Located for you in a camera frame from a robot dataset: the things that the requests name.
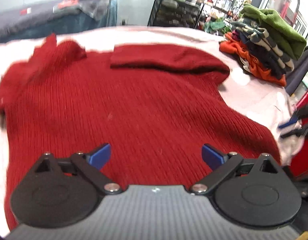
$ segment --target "green cloth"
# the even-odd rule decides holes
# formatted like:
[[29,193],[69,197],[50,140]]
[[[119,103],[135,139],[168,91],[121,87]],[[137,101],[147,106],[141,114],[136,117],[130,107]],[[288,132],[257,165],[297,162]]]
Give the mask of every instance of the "green cloth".
[[275,10],[261,9],[244,4],[243,17],[259,21],[261,28],[266,28],[272,39],[286,54],[299,59],[307,45],[307,40],[285,22]]
[[217,30],[224,28],[224,26],[225,26],[225,23],[223,21],[221,22],[209,21],[204,24],[204,31],[207,33],[211,33],[213,31],[217,31]]

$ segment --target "clothing pile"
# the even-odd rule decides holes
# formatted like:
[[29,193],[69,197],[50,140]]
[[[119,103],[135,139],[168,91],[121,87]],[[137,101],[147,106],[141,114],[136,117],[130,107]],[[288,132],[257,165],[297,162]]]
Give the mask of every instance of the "clothing pile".
[[235,54],[243,69],[253,76],[286,85],[285,74],[294,70],[307,41],[275,10],[245,4],[242,18],[232,21],[232,32],[220,43],[220,51]]
[[129,184],[190,186],[211,170],[209,143],[247,158],[280,155],[270,130],[229,108],[217,89],[230,70],[202,50],[173,44],[120,45],[86,52],[56,37],[0,82],[9,166],[5,211],[16,226],[10,195],[44,152],[57,158],[112,146],[102,172]]

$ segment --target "striped cloth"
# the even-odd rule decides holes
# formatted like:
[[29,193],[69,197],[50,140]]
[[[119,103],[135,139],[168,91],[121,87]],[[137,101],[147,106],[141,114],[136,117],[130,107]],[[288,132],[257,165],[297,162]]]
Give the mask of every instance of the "striped cloth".
[[265,28],[260,28],[256,21],[249,18],[241,18],[232,21],[232,31],[240,30],[253,43],[266,48],[273,59],[276,59],[279,66],[287,72],[294,70],[294,64],[290,56],[281,51],[275,41],[270,37]]

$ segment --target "sweater sleeve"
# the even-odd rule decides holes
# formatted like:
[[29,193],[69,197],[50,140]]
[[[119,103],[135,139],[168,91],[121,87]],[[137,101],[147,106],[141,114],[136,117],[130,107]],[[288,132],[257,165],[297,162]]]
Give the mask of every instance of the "sweater sleeve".
[[200,49],[174,44],[115,46],[111,68],[153,68],[172,73],[208,73],[221,84],[230,74],[222,61]]
[[34,49],[28,61],[13,63],[3,76],[0,82],[0,112],[15,101],[29,82],[45,78],[85,56],[85,49],[76,42],[64,41],[57,45],[56,36],[50,35],[42,46]]

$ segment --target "folded clothes stack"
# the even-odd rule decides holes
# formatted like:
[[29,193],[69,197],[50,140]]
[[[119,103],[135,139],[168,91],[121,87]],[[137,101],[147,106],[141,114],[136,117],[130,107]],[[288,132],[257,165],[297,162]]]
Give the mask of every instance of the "folded clothes stack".
[[285,73],[294,70],[307,41],[275,10],[245,4],[242,18],[232,21],[232,33],[220,43],[220,51],[236,54],[244,70],[257,78],[286,85]]

